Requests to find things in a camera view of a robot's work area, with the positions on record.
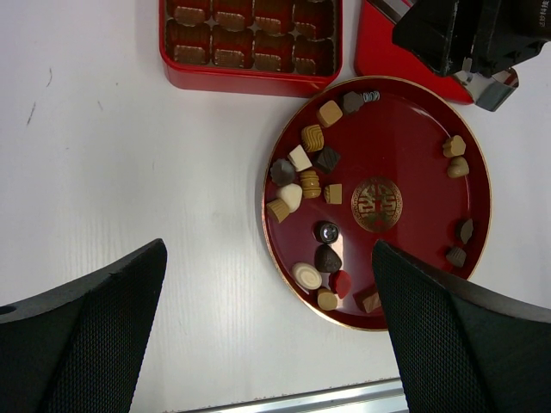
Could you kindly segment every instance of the gold circular logo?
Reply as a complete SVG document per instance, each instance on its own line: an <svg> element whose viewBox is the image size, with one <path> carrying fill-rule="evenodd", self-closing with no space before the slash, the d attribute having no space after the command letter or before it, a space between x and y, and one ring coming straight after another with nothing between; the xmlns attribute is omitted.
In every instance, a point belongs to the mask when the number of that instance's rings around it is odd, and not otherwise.
<svg viewBox="0 0 551 413"><path fill-rule="evenodd" d="M382 176L366 179L352 195L354 218L369 232L390 230L398 222L403 206L396 184Z"/></svg>

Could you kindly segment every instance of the metal part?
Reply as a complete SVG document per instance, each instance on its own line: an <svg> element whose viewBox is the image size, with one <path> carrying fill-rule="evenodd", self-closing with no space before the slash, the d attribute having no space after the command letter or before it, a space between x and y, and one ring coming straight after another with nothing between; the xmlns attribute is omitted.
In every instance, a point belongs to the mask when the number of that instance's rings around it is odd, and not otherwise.
<svg viewBox="0 0 551 413"><path fill-rule="evenodd" d="M498 110L519 85L518 74L514 69L501 71L492 77L460 71L454 77L473 97L476 106L490 112Z"/></svg>
<svg viewBox="0 0 551 413"><path fill-rule="evenodd" d="M406 413L409 411L399 379L193 411L194 413L265 411L301 413L321 410L324 413Z"/></svg>
<svg viewBox="0 0 551 413"><path fill-rule="evenodd" d="M417 0L367 0L374 5L393 24L398 23ZM473 97L473 102L479 108L495 112L519 85L517 72L510 68L492 77L484 77L479 73L471 73L473 66L471 58L465 58L462 71L453 75L463 88Z"/></svg>
<svg viewBox="0 0 551 413"><path fill-rule="evenodd" d="M377 102L381 99L381 93L379 90L374 90L373 92L364 92L362 93L362 98L365 103Z"/></svg>

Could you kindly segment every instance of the chocolate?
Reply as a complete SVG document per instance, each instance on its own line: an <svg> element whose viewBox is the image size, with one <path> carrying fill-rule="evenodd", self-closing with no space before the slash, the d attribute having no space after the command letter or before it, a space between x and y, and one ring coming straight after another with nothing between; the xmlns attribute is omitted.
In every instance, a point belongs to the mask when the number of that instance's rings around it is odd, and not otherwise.
<svg viewBox="0 0 551 413"><path fill-rule="evenodd" d="M318 111L318 120L323 127L335 125L342 117L343 111L335 101L328 101Z"/></svg>
<svg viewBox="0 0 551 413"><path fill-rule="evenodd" d="M293 63L294 37L292 34L272 36L259 30L255 36L255 66L260 71L290 73Z"/></svg>
<svg viewBox="0 0 551 413"><path fill-rule="evenodd" d="M210 0L167 0L166 11L178 23L195 26L210 19Z"/></svg>
<svg viewBox="0 0 551 413"><path fill-rule="evenodd" d="M314 264L320 273L335 273L343 266L340 257L329 245L320 245L316 250Z"/></svg>
<svg viewBox="0 0 551 413"><path fill-rule="evenodd" d="M307 170L312 167L312 162L310 162L310 158L306 152L304 152L302 145L298 145L294 148L291 153L288 154L288 158L297 172L301 172L302 170Z"/></svg>
<svg viewBox="0 0 551 413"><path fill-rule="evenodd" d="M294 43L293 55L300 75L330 76L335 73L335 46L331 39L313 41L299 36Z"/></svg>
<svg viewBox="0 0 551 413"><path fill-rule="evenodd" d="M321 287L321 274L310 264L299 262L291 268L296 282L306 290L317 290Z"/></svg>
<svg viewBox="0 0 551 413"><path fill-rule="evenodd" d="M229 30L243 30L252 25L253 0L213 0L213 18Z"/></svg>
<svg viewBox="0 0 551 413"><path fill-rule="evenodd" d="M313 166L321 170L324 174L330 174L336 167L341 156L330 146L324 147L313 159Z"/></svg>
<svg viewBox="0 0 551 413"><path fill-rule="evenodd" d="M281 0L270 0L279 3ZM295 0L294 22L296 30L309 39L331 37L335 31L333 2Z"/></svg>
<svg viewBox="0 0 551 413"><path fill-rule="evenodd" d="M318 198L321 195L319 186L319 176L315 170L305 170L300 173L300 185L302 186L302 196L305 200Z"/></svg>
<svg viewBox="0 0 551 413"><path fill-rule="evenodd" d="M250 69L254 64L252 45L255 35L249 28L235 32L213 27L213 63L221 67Z"/></svg>
<svg viewBox="0 0 551 413"><path fill-rule="evenodd" d="M352 289L352 277L342 269L329 277L329 287L340 299L346 297Z"/></svg>
<svg viewBox="0 0 551 413"><path fill-rule="evenodd" d="M255 0L254 5L255 20L262 30L270 34L293 31L294 0Z"/></svg>
<svg viewBox="0 0 551 413"><path fill-rule="evenodd" d="M459 247L453 247L446 254L446 259L454 267L463 268L465 260L467 260L467 253Z"/></svg>
<svg viewBox="0 0 551 413"><path fill-rule="evenodd" d="M337 183L328 185L324 189L325 202L333 205L341 205L343 203L343 185Z"/></svg>
<svg viewBox="0 0 551 413"><path fill-rule="evenodd" d="M329 221L320 221L314 229L319 243L334 243L338 239L338 226Z"/></svg>
<svg viewBox="0 0 551 413"><path fill-rule="evenodd" d="M267 206L268 215L275 219L279 224L285 220L286 217L291 213L289 207L282 200L273 200Z"/></svg>
<svg viewBox="0 0 551 413"><path fill-rule="evenodd" d="M363 96L356 92L349 92L341 100L341 109L344 114L354 114L364 105Z"/></svg>
<svg viewBox="0 0 551 413"><path fill-rule="evenodd" d="M455 228L455 235L461 240L462 243L468 243L469 239L473 236L474 226L473 220L467 219L460 221Z"/></svg>
<svg viewBox="0 0 551 413"><path fill-rule="evenodd" d="M358 308L366 313L370 313L381 307L381 298L377 292L376 286L371 286L358 294L354 295Z"/></svg>
<svg viewBox="0 0 551 413"><path fill-rule="evenodd" d="M294 213L299 209L302 201L302 188L296 183L290 183L283 188L279 188L276 196L287 204L290 213Z"/></svg>
<svg viewBox="0 0 551 413"><path fill-rule="evenodd" d="M318 305L323 311L333 311L337 309L337 296L326 288L318 290Z"/></svg>
<svg viewBox="0 0 551 413"><path fill-rule="evenodd" d="M450 178L461 178L469 173L468 163L464 157L454 157L448 168Z"/></svg>
<svg viewBox="0 0 551 413"><path fill-rule="evenodd" d="M293 183L296 177L296 169L286 159L278 159L269 169L272 182L278 187L285 187Z"/></svg>
<svg viewBox="0 0 551 413"><path fill-rule="evenodd" d="M302 129L302 145L306 152L317 152L324 148L324 133L320 125L311 125Z"/></svg>
<svg viewBox="0 0 551 413"><path fill-rule="evenodd" d="M463 138L459 135L455 135L452 138L446 140L443 145L445 157L461 157L465 155L467 145Z"/></svg>
<svg viewBox="0 0 551 413"><path fill-rule="evenodd" d="M169 20L166 23L166 51L178 63L206 65L210 61L210 26L188 27Z"/></svg>

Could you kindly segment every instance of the red tin lid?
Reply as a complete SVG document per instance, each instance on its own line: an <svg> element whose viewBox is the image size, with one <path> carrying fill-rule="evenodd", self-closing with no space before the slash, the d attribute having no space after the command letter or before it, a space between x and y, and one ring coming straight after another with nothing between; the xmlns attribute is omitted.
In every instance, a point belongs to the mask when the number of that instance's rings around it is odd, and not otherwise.
<svg viewBox="0 0 551 413"><path fill-rule="evenodd" d="M393 44L393 13L399 18L411 6L409 0L363 0L356 43L357 75L401 77L449 101L473 103L473 98L453 78L438 77L413 54Z"/></svg>

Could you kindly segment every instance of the red round tray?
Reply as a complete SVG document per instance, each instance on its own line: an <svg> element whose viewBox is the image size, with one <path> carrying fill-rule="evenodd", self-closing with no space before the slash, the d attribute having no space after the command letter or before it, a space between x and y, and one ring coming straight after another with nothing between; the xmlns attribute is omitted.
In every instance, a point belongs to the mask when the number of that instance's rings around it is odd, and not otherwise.
<svg viewBox="0 0 551 413"><path fill-rule="evenodd" d="M338 152L341 159L329 175L318 170L321 187L342 183L343 204L328 205L323 195L302 200L299 210L278 224L265 213L265 205L276 198L277 190L269 178L270 165L277 159L287 158L300 144L304 127L319 123L316 113L323 104L329 100L338 102L338 98L349 91L370 90L380 91L378 102L368 103L358 113L344 116L336 125L324 129L325 145ZM464 157L470 174L451 179L447 175L450 159L444 157L442 145L456 134L467 144ZM358 207L366 209L365 205L358 206L357 195L369 184L375 185L372 187L375 191L390 188L393 192L387 199L392 201L391 208L396 211L393 218L398 220L389 229L371 227L368 231L364 227L378 225L377 222L366 224L367 221L361 219L361 225L356 222ZM476 139L448 103L402 79L360 77L314 97L288 123L275 144L266 170L263 229L269 252L283 279L312 310L351 328L385 330L387 323L381 308L367 314L357 304L360 292L375 289L371 267L375 241L383 238L434 267L467 279L486 243L491 198L486 163ZM376 202L375 209L380 208L381 203ZM455 236L455 227L459 220L469 218L474 221L474 234L463 246ZM331 247L352 278L350 294L339 300L335 311L319 309L316 292L302 289L291 275L291 268L297 262L313 265L319 247L313 227L321 220L338 225L341 237ZM467 252L463 268L453 268L446 261L445 255L454 245ZM322 276L322 287L327 288L329 275Z"/></svg>

